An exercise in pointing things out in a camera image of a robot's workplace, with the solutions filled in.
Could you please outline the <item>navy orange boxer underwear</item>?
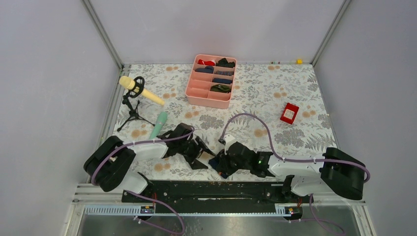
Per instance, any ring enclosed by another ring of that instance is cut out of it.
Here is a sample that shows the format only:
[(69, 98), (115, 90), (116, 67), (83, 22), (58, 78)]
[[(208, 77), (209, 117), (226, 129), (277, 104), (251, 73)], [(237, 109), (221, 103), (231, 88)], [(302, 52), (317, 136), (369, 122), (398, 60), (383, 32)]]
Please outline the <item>navy orange boxer underwear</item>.
[(228, 177), (227, 174), (221, 172), (220, 168), (220, 161), (218, 157), (214, 157), (208, 161), (208, 164), (223, 178), (226, 179)]

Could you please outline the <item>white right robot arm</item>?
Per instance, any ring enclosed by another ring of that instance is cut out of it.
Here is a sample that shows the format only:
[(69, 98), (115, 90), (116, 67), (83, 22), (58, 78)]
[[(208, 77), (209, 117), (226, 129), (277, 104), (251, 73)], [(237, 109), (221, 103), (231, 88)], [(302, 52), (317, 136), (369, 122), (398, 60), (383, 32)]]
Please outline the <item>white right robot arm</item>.
[(333, 192), (350, 200), (362, 200), (366, 166), (335, 148), (323, 154), (279, 159), (271, 151), (253, 151), (239, 142), (227, 144), (209, 164), (222, 178), (238, 170), (257, 177), (283, 180), (282, 196), (293, 203), (310, 194)]

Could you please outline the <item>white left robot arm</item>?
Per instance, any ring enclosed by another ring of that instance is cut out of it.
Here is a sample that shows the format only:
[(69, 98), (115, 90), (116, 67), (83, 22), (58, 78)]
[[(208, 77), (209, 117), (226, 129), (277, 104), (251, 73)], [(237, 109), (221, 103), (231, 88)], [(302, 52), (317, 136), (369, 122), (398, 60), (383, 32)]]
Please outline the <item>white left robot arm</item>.
[(199, 157), (203, 153), (211, 156), (215, 154), (193, 132), (192, 126), (180, 123), (174, 130), (145, 141), (125, 144), (118, 136), (111, 136), (87, 159), (83, 169), (91, 177), (92, 184), (104, 192), (128, 190), (140, 202), (147, 202), (153, 190), (143, 174), (130, 170), (132, 163), (180, 154), (191, 169), (207, 168), (198, 160)]

